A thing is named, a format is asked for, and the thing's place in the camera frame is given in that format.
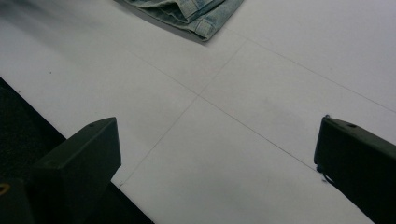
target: black carpet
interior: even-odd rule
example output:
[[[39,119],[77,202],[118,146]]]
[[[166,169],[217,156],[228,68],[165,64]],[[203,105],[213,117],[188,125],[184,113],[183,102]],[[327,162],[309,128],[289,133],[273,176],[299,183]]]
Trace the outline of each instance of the black carpet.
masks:
[[[32,165],[64,140],[0,78],[0,179],[20,178],[29,186]],[[86,223],[153,223],[111,183],[96,206]]]

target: black object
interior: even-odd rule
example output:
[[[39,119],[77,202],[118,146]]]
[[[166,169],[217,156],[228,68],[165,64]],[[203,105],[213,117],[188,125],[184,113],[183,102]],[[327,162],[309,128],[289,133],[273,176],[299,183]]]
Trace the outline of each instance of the black object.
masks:
[[[57,223],[82,223],[120,167],[115,118],[91,123],[34,165]]]
[[[396,146],[355,124],[325,117],[314,162],[374,223],[396,223]]]
[[[1,223],[34,224],[35,219],[28,195],[19,179],[0,179]]]
[[[36,162],[64,141],[59,132],[0,78],[1,224],[59,223],[45,200],[50,196],[46,193],[46,186],[34,181],[32,171]],[[152,222],[116,186],[109,183],[84,223]]]

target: white surface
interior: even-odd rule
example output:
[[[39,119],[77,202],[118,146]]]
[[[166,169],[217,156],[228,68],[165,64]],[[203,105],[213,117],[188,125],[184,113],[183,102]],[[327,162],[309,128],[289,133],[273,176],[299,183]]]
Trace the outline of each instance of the white surface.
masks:
[[[197,43],[111,0],[0,1],[0,76],[66,137],[115,116],[156,223],[370,223],[312,170],[330,114],[396,144],[396,2],[246,0]]]
[[[121,189],[155,223],[370,223],[315,171],[201,98]]]

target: jeans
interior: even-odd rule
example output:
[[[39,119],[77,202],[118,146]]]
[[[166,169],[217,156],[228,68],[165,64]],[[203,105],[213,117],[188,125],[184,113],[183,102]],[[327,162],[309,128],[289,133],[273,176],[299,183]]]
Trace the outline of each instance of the jeans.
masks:
[[[125,0],[151,17],[209,40],[244,0]]]

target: folded jeans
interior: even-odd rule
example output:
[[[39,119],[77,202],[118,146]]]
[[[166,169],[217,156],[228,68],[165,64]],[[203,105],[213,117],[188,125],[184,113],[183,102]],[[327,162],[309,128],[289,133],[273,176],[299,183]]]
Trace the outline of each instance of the folded jeans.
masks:
[[[243,0],[125,0],[151,17],[209,40]]]

